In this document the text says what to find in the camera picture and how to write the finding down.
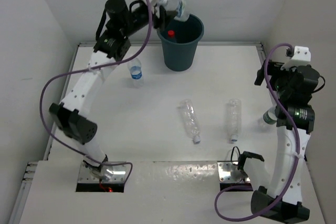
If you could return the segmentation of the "tall upright water bottle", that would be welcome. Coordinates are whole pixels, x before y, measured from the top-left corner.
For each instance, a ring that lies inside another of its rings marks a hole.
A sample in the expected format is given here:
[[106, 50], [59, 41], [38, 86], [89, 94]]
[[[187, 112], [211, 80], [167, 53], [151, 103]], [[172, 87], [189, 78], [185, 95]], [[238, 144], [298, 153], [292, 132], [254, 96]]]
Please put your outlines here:
[[144, 84], [142, 65], [138, 58], [134, 58], [127, 63], [128, 70], [131, 75], [132, 83], [136, 88], [140, 88]]

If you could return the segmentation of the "metal base plate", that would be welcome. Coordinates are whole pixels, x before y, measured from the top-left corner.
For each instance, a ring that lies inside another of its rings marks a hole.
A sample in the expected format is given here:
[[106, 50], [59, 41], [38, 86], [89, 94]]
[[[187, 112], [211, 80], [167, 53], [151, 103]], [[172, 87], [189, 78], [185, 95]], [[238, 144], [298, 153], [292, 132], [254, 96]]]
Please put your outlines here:
[[79, 168], [78, 183], [94, 184], [102, 182], [104, 184], [123, 183], [127, 174], [127, 169], [124, 165], [118, 166], [101, 166], [90, 167], [85, 162], [82, 162]]
[[237, 184], [250, 183], [250, 179], [243, 175], [238, 169], [238, 161], [222, 161], [217, 163], [218, 175], [221, 183]]

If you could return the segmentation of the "red cap bottle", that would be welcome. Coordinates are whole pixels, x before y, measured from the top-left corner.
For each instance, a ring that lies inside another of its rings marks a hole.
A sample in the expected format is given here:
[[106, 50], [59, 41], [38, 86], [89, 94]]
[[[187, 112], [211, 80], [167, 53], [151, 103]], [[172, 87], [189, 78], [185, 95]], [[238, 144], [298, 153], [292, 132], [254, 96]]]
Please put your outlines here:
[[166, 40], [177, 44], [176, 33], [174, 30], [168, 30], [166, 33]]

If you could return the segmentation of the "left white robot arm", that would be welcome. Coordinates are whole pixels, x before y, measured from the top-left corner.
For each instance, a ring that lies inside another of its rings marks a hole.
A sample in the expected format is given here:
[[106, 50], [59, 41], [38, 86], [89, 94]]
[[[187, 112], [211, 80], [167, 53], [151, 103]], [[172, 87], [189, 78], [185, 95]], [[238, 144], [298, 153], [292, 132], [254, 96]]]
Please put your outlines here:
[[91, 106], [106, 78], [120, 64], [131, 43], [129, 37], [147, 26], [163, 29], [178, 14], [166, 11], [160, 0], [107, 0], [96, 31], [96, 44], [81, 76], [59, 103], [53, 103], [49, 113], [64, 135], [77, 145], [76, 152], [95, 173], [108, 166], [108, 157], [101, 150], [95, 135], [98, 126], [88, 120]]

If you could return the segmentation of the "clear bottle lying right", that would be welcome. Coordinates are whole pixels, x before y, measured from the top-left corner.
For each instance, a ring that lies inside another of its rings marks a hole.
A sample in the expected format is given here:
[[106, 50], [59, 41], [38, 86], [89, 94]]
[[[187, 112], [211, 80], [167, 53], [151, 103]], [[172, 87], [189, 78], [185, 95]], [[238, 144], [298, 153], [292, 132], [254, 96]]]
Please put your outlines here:
[[241, 107], [240, 99], [230, 99], [225, 104], [225, 132], [230, 143], [235, 144], [241, 133]]

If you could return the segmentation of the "dark teal plastic bin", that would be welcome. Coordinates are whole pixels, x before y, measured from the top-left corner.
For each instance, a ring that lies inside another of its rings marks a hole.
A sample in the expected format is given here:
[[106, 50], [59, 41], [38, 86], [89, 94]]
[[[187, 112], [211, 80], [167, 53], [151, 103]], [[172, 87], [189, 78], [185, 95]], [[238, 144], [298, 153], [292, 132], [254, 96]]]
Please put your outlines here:
[[[168, 30], [176, 33], [177, 44], [166, 40]], [[164, 31], [157, 31], [161, 40], [165, 65], [173, 71], [185, 71], [193, 63], [198, 42], [204, 35], [204, 25], [195, 15], [190, 14], [186, 22], [171, 21]]]

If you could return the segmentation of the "green label bottle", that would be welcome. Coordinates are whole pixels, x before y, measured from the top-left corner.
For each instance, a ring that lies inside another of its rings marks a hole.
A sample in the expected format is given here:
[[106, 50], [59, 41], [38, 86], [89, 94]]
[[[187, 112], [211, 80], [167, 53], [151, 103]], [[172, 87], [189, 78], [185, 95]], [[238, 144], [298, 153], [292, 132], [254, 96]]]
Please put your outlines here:
[[263, 131], [269, 130], [276, 123], [277, 123], [277, 117], [275, 115], [274, 106], [268, 109], [258, 120], [259, 128]]

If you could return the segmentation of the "crushed clear bottle lying centre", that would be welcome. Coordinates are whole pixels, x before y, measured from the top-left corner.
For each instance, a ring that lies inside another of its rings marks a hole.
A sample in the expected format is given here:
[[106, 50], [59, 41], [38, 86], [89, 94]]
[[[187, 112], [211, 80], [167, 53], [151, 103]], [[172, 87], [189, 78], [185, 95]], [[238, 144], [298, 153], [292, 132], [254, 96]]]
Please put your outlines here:
[[178, 106], [178, 112], [187, 136], [194, 144], [199, 144], [201, 142], [201, 129], [192, 101], [190, 99], [181, 101]]

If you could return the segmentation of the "short round water bottle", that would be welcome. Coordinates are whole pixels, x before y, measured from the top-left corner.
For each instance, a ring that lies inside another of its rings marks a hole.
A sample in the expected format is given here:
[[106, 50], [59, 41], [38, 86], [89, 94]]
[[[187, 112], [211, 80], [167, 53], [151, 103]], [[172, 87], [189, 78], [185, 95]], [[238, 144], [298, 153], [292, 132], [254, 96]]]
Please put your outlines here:
[[176, 12], [174, 19], [177, 21], [186, 22], [189, 19], [190, 13], [184, 0], [158, 0], [158, 5], [166, 11]]

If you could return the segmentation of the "left aluminium rail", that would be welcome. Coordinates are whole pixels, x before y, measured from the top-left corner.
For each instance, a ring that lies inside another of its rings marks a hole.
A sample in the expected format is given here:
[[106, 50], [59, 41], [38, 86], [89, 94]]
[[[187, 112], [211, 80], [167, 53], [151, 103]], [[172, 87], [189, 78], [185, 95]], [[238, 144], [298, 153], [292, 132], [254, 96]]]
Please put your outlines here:
[[47, 133], [39, 117], [45, 83], [69, 68], [68, 41], [33, 39], [10, 44], [1, 66], [1, 223], [9, 221], [28, 161], [39, 160]]

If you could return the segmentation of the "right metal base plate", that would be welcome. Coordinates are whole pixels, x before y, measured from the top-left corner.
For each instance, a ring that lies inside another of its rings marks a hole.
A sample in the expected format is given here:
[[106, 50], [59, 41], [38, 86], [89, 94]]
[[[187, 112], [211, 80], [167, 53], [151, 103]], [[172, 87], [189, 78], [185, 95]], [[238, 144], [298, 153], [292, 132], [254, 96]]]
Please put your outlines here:
[[243, 175], [238, 169], [238, 161], [222, 161], [217, 163], [218, 175], [221, 183], [237, 184], [250, 183], [250, 179]]

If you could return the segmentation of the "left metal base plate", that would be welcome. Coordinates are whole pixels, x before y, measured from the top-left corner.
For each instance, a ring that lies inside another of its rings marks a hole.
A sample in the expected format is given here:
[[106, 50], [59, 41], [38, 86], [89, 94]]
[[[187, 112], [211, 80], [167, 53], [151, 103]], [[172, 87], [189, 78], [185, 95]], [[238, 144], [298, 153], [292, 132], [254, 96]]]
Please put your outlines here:
[[85, 162], [82, 162], [79, 168], [78, 183], [94, 184], [102, 182], [104, 184], [123, 183], [127, 174], [127, 169], [124, 165], [118, 166], [101, 166], [90, 167]]

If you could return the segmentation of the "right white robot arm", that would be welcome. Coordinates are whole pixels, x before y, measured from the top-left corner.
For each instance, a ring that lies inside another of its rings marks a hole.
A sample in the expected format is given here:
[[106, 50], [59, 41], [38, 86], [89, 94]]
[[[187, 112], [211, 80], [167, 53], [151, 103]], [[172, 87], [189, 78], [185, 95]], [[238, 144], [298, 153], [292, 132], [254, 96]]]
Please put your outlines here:
[[257, 72], [255, 84], [261, 85], [266, 76], [281, 103], [271, 108], [278, 136], [275, 170], [270, 176], [264, 158], [247, 151], [238, 160], [238, 170], [250, 179], [253, 214], [261, 212], [262, 217], [281, 223], [300, 223], [310, 217], [310, 210], [302, 204], [301, 169], [315, 120], [309, 101], [317, 91], [320, 74], [308, 63], [286, 67], [271, 61]]

